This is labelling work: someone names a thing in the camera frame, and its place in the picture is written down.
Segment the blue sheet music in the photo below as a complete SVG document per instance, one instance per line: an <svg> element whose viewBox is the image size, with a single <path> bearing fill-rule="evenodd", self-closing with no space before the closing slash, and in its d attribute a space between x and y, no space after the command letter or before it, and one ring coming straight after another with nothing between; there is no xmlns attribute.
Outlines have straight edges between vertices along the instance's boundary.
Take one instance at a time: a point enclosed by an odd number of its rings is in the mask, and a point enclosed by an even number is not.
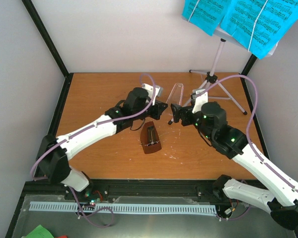
<svg viewBox="0 0 298 238"><path fill-rule="evenodd" d="M182 16L189 20L194 10L190 22L211 36L226 13L230 0L200 0L196 6L197 1L185 0Z"/></svg>
<svg viewBox="0 0 298 238"><path fill-rule="evenodd" d="M221 28L248 49L254 21L266 0L231 0ZM250 51L259 59L275 46L298 19L298 0L268 0L260 14Z"/></svg>

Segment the tripod stand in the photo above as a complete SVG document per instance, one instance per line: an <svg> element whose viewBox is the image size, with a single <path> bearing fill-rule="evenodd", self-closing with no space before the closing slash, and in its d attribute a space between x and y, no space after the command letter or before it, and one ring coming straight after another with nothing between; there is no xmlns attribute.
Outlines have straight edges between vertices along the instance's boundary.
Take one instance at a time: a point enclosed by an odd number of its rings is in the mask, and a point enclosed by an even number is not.
<svg viewBox="0 0 298 238"><path fill-rule="evenodd" d="M204 80L204 82L201 84L201 86L199 87L199 89L202 89L202 88L205 88L207 89L210 84L212 83L215 83L218 79L218 77L216 75L214 75L214 72L215 72L215 68L218 64L218 61L219 61L219 58L221 56L221 53L222 53L222 50L223 50L223 47L224 47L224 44L225 44L226 40L224 39L221 39L221 42L220 42L220 45L218 47L218 51L215 55L215 58L214 58L214 61L213 61L213 65L212 65L212 68L210 71L204 71L204 70L189 70L190 73L198 73L198 74L203 74L203 75L206 75L206 78ZM218 84L219 87L222 88L222 90L227 94L227 97L209 97L209 98L214 98L214 99L224 99L224 100L232 100L236 105L237 107L243 112L244 115L247 115L247 111L245 111L245 109L238 103L238 101L227 91L227 89L221 84L219 83Z"/></svg>

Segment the robotic arm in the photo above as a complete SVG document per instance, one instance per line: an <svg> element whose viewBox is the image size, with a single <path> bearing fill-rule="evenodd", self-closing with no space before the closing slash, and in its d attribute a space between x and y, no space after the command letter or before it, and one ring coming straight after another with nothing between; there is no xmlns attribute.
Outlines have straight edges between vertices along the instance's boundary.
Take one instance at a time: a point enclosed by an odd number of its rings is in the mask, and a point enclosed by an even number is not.
<svg viewBox="0 0 298 238"><path fill-rule="evenodd" d="M121 100L90 124L57 138L45 136L37 159L42 158L52 147L55 149L37 163L49 182L63 183L89 197L92 182L84 172L69 166L68 160L89 145L131 127L134 120L146 117L160 119L168 105L156 100L162 88L156 86L155 93L153 91L153 87L143 84L142 88L134 88L126 100ZM213 184L213 194L222 201L238 199L259 207L270 213L282 227L294 230L298 225L298 182L277 168L254 144L251 146L243 132L229 126L225 110L216 102L208 102L207 93L202 92L203 89L197 90L191 95L191 106L171 104L174 122L181 119L183 126L193 125L209 146L245 167L268 189L249 186L222 175ZM129 117L142 111L149 101L152 101L152 106L146 111L136 117ZM122 117L128 118L101 123Z"/></svg>
<svg viewBox="0 0 298 238"><path fill-rule="evenodd" d="M291 179L252 144L261 159L248 144L246 135L227 124L226 112L216 102L208 102L207 93L197 90L191 95L191 106L171 104L174 122L193 125L209 146L250 171L268 190L238 182L222 175L213 184L219 200L237 199L270 213L286 229L298 225L298 182Z"/></svg>
<svg viewBox="0 0 298 238"><path fill-rule="evenodd" d="M127 96L126 100L121 100L118 104L107 110L98 119L90 124L57 138L47 135L43 138L37 159L40 158L49 148L62 141L65 143L57 146L49 153L44 160L39 163L39 168L48 178L50 183L63 183L73 187L78 192L83 192L85 197L90 195L92 183L84 172L79 172L69 166L68 160L72 159L77 153L89 145L120 131L131 127L133 121L151 117L159 120L162 112L168 107L166 103L156 100L162 93L162 88L143 84L142 88L134 88ZM100 122L128 117L139 113L152 100L152 105L142 114L129 119L117 120L101 124Z"/></svg>

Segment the purple tube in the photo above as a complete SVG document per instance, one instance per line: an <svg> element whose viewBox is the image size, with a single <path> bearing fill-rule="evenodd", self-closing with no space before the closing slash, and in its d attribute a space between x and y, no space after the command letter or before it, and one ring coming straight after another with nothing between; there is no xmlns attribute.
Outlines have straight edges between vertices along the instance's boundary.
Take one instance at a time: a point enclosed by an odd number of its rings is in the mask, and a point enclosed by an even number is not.
<svg viewBox="0 0 298 238"><path fill-rule="evenodd" d="M102 208L99 208L98 210L94 211L93 213L91 213L91 214L89 214L89 215L87 216L87 215L84 213L83 208L81 207L81 205L80 205L80 203L79 203L79 201L78 201L78 198L77 198L77 196L76 196L76 194L75 194L74 189L73 189L72 187L69 187L69 188L70 188L70 190L71 190L71 192L72 192L72 194L73 194L73 197L74 197L74 199L75 199L75 201L76 201L76 203L77 203L77 205L78 205L78 208L79 208L80 212L82 213L83 217L88 221L88 223L90 223L91 225L93 225L93 226L95 226L95 227L97 227L97 228L106 228L106 227L111 226L111 225L114 223L114 217L115 217L115 215L114 215L113 210L111 210L109 207L102 207ZM88 219L88 217L90 217L90 216L92 216L92 215L95 215L97 212L102 211L102 210L108 210L108 211L110 211L110 213L111 213L111 222L110 222L109 224L107 224L107 225L105 225L105 226L100 226L100 225L97 225L97 224L91 222L90 219Z"/></svg>
<svg viewBox="0 0 298 238"><path fill-rule="evenodd" d="M254 87L254 92L255 92L255 103L254 103L254 108L253 108L253 111L252 111L252 114L250 116L250 119L248 121L248 124L247 124L247 127L246 127L246 138L247 138L247 141L248 141L248 144L250 146L250 148L254 151L256 157L260 160L260 161L264 161L264 159L259 155L259 153L255 150L253 144L252 144L252 141L250 139L250 136L249 136L249 128L250 128L250 125L253 121L253 118L255 116L255 111L256 111L256 108L257 108L257 103L258 103L258 92L257 92L257 88L256 88L256 85L255 83L253 82L253 80L251 80L249 77L245 76L245 75L242 75L242 74L235 74L235 75L230 75L228 77L225 77L225 78L222 78L221 80L218 80L216 83L212 84L208 89L206 89L205 91L199 93L197 96L201 96L202 94L208 92L210 89L212 89L213 87L215 87L216 85L218 85L219 83L225 81L225 80L228 80L230 78L235 78L235 77L239 77L239 78L244 78L246 80L248 80ZM269 164L265 163L265 165L276 175L278 176L282 181L284 181L288 186L290 186L291 188L294 188L295 186L293 186L289 181L287 181L283 176L281 176L277 171L275 171Z"/></svg>
<svg viewBox="0 0 298 238"><path fill-rule="evenodd" d="M154 99L154 96L155 96L155 82L154 82L154 79L151 77L150 74L147 74L147 73L143 73L140 75L140 78L139 78L139 81L140 81L140 84L142 84L142 77L143 76L148 76L152 82L152 86L153 86L153 97L151 98L151 100L149 101L148 105L145 106L144 109L142 109L140 112L136 113L136 114L133 114L133 115L130 115L130 116L127 116L127 117L122 117L122 118L116 118L116 119L110 119L110 120L105 120L105 121L101 121L101 122L98 122L97 125L102 125L102 124L105 124L105 123L109 123L109 122L113 122L113 121L119 121L119 120L125 120L125 119L130 119L130 118L134 118L134 117L137 117L139 116L140 114L144 113L153 103L153 99ZM73 135L69 136L69 139L73 139L75 136L78 136L79 134L82 134L83 132L91 129L95 127L94 125L90 125L76 133L74 133ZM67 140L62 140L60 143L57 143L56 145L52 146L49 150L47 150L35 163L34 165L32 166L31 170L30 170L30 175L32 176L32 178L34 180L42 180L42 179L47 179L46 177L39 177L39 178L35 178L34 177L34 171L36 169L36 167L38 166L38 164L50 153L52 152L54 149L56 149L58 146L62 145L63 143L65 143Z"/></svg>
<svg viewBox="0 0 298 238"><path fill-rule="evenodd" d="M250 206L241 215L239 215L238 217L235 217L235 218L229 218L228 221L236 221L236 220L244 217L249 212L249 210L250 210ZM219 219L224 219L225 220L225 218L219 217L218 214L216 214L216 217L219 218Z"/></svg>

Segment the red wire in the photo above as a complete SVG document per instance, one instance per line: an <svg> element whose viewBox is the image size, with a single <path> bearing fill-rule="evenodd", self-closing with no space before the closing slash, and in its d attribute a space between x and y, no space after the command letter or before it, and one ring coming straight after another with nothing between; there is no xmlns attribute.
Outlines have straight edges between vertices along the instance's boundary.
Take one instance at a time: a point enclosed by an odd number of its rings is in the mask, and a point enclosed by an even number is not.
<svg viewBox="0 0 298 238"><path fill-rule="evenodd" d="M100 194L98 190L94 191L93 194L98 193L100 201L103 201L103 196Z"/></svg>

